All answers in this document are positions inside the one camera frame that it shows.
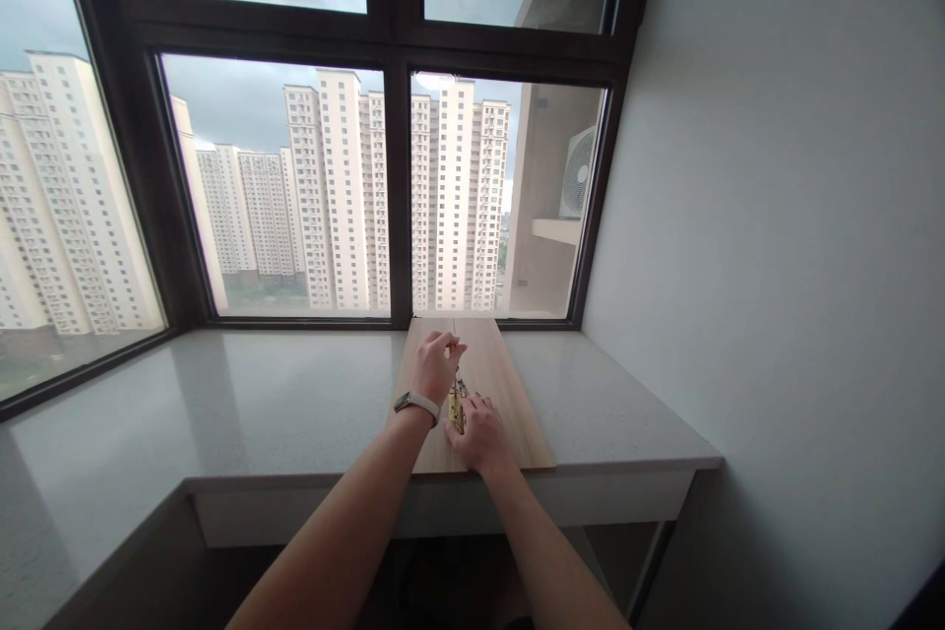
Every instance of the window frame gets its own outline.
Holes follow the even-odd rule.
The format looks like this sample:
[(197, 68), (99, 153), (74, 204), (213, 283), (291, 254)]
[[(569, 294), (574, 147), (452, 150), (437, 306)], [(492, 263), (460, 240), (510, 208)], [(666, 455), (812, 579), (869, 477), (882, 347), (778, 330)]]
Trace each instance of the window frame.
[[(637, 29), (646, 0), (604, 0), (601, 34), (431, 21), (423, 0), (367, 0), (366, 14), (237, 0), (75, 0), (111, 118), (166, 329), (0, 403), (0, 420), (194, 328), (406, 330), (412, 317), (410, 72), (606, 90), (595, 169), (562, 319), (505, 331), (579, 331)], [(384, 72), (391, 317), (239, 318), (216, 312), (168, 93), (163, 52)]]

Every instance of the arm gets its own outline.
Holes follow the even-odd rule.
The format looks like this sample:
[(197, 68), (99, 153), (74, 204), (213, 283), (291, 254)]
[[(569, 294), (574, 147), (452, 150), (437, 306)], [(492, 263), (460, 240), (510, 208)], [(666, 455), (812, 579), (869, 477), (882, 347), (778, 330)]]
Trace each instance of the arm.
[[(450, 333), (430, 334), (416, 352), (414, 392), (443, 404), (466, 351), (458, 342)], [(448, 345), (458, 345), (449, 358)], [(353, 625), (429, 432), (427, 411), (411, 406), (395, 415), (263, 575), (227, 629)]]
[(522, 575), (535, 627), (622, 628), (627, 621), (532, 494), (512, 458), (492, 401), (463, 399), (466, 433), (446, 434), (467, 468), (482, 477)]

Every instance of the wood grain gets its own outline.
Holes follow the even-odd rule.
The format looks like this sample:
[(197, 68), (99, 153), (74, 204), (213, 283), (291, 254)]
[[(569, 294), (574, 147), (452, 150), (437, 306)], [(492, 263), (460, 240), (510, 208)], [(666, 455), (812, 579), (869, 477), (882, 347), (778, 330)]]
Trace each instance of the wood grain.
[[(459, 374), (466, 382), (471, 396), (476, 392), (484, 397), (488, 396), (498, 407), (519, 468), (523, 471), (554, 469), (554, 454), (548, 447), (532, 402), (522, 386), (499, 328), (491, 318), (414, 318), (410, 323), (391, 405), (398, 396), (410, 389), (413, 358), (417, 347), (429, 333), (447, 330), (469, 345), (460, 362)], [(413, 474), (464, 472), (466, 468), (453, 452), (442, 428), (432, 429), (416, 459)]]

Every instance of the window sill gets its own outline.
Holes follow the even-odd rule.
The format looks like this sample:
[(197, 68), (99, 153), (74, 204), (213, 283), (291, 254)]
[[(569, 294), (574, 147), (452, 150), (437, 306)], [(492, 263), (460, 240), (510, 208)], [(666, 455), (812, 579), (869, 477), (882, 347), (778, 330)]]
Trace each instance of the window sill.
[[(584, 335), (504, 338), (558, 460), (553, 474), (720, 463)], [(0, 425), (0, 499), (10, 502), (0, 616), (41, 627), (182, 480), (342, 474), (384, 424), (405, 340), (201, 330)]]

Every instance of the smartwatch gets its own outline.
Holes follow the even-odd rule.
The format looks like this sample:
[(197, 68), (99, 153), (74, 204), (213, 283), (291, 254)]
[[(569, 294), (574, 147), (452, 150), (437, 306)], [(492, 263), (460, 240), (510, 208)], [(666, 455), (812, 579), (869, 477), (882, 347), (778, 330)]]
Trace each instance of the smartwatch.
[(419, 406), (421, 409), (428, 410), (430, 415), (433, 416), (433, 425), (431, 425), (430, 428), (436, 426), (437, 422), (440, 420), (440, 408), (425, 396), (415, 394), (414, 392), (407, 392), (394, 402), (394, 413), (408, 406)]

